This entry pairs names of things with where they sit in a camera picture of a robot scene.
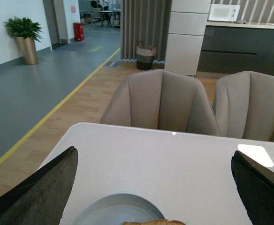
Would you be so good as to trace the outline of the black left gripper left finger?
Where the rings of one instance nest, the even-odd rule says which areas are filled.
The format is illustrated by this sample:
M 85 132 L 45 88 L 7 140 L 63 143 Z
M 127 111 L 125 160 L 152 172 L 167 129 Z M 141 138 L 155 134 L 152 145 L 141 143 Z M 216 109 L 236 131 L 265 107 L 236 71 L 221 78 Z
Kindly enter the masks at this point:
M 58 225 L 78 165 L 71 146 L 0 196 L 0 225 Z

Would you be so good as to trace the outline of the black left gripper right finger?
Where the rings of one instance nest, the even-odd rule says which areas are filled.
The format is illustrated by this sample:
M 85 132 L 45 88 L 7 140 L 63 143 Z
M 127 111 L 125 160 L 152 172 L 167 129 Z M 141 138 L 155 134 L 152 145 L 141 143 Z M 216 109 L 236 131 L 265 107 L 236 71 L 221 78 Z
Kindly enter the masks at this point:
M 274 172 L 238 150 L 231 172 L 251 223 L 274 225 Z

